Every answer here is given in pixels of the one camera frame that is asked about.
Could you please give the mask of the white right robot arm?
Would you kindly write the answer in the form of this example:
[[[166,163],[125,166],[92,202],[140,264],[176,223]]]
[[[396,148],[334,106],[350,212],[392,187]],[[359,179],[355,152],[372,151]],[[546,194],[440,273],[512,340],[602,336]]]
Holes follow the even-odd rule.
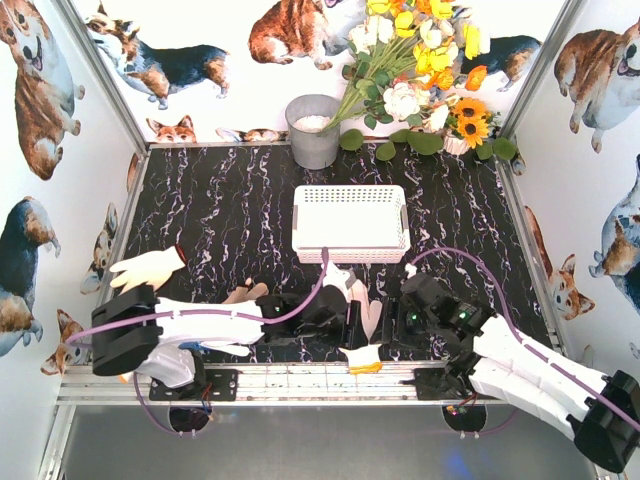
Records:
[[[553,426],[592,463],[624,472],[639,446],[639,383],[622,370],[607,375],[576,363],[511,328],[475,297],[460,297],[417,273],[397,299],[371,305],[371,341],[418,349],[431,337],[449,355],[435,372],[414,372],[419,398],[492,397]]]

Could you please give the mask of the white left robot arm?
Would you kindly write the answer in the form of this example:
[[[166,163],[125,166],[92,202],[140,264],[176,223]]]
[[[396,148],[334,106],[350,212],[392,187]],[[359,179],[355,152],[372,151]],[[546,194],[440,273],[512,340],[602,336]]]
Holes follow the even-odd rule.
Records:
[[[366,351],[380,312],[361,282],[326,283],[307,296],[272,294],[260,283],[221,304],[179,302],[137,287],[95,311],[92,370],[103,377],[143,374],[181,388],[196,381],[199,352],[244,358],[260,345],[303,339],[341,350],[358,370],[370,363]]]

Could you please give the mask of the cream knit glove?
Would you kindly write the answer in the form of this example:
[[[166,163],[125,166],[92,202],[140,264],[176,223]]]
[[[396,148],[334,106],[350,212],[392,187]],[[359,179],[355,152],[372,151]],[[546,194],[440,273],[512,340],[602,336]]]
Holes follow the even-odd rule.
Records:
[[[186,264],[186,256],[179,245],[150,251],[111,266],[109,271],[115,277],[110,281],[110,287],[120,288],[125,293],[134,287],[148,285],[157,291]]]
[[[253,301],[269,293],[268,286],[263,282],[256,283],[252,278],[247,278],[239,284],[223,301],[223,304],[237,304]]]

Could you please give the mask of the orange dotted white glove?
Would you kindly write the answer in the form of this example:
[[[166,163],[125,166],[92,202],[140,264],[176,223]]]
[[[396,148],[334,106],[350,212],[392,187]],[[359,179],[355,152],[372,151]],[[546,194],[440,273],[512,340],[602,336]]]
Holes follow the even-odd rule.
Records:
[[[377,373],[382,368],[379,345],[373,344],[371,338],[380,319],[382,302],[369,299],[368,288],[361,280],[353,283],[349,289],[348,299],[360,303],[360,323],[366,345],[357,349],[340,348],[340,351],[347,357],[350,374]]]

